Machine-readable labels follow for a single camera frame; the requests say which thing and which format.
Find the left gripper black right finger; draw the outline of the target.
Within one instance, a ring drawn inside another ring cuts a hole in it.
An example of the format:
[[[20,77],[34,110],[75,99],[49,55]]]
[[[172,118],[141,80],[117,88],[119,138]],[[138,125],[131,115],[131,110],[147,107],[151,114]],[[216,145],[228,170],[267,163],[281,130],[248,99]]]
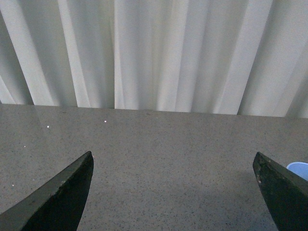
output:
[[[308,181],[258,152],[253,170],[259,189],[280,231],[308,229]]]

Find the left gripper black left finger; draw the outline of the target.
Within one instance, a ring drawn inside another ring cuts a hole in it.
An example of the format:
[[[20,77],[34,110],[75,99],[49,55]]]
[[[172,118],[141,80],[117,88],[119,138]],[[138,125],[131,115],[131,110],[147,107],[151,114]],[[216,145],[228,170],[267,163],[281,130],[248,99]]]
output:
[[[89,195],[94,160],[83,154],[28,197],[3,212],[2,231],[75,231]]]

